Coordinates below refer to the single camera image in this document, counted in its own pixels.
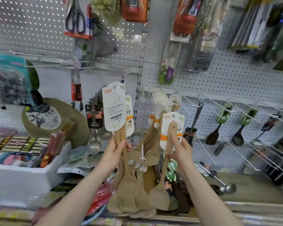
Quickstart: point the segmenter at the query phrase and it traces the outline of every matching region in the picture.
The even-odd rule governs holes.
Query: scissors handle
[[[66,20],[65,20],[65,29],[69,32],[72,32],[74,33],[75,32],[75,10],[74,8],[71,7],[67,17],[66,17]]]
[[[83,20],[83,29],[81,31],[79,30],[80,18]],[[84,34],[86,31],[86,20],[80,8],[78,8],[76,12],[76,29],[78,34]]]

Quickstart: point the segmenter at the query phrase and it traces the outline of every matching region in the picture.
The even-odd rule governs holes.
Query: teal package
[[[0,101],[2,104],[37,108],[25,59],[0,54]]]

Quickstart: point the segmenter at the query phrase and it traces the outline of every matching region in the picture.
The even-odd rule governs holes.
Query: white foam box
[[[0,164],[0,200],[24,202],[25,200],[48,193],[63,181],[63,175],[57,174],[71,151],[71,142],[67,141],[53,161],[45,168],[27,168]]]

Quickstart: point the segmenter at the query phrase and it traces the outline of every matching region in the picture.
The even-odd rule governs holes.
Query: round cutting board
[[[72,109],[68,103],[54,98],[43,98],[43,101],[44,105],[37,111],[25,107],[22,112],[24,127],[32,136],[49,137],[51,133],[60,130],[65,122],[71,120],[75,122],[74,129],[69,136],[72,148],[87,144],[89,129],[83,114]]]

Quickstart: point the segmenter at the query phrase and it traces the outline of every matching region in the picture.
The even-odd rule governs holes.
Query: forearm
[[[241,221],[212,190],[194,164],[185,169],[184,180],[201,224],[204,226],[236,226]]]
[[[36,226],[79,226],[108,171],[95,167],[72,191],[70,191]]]

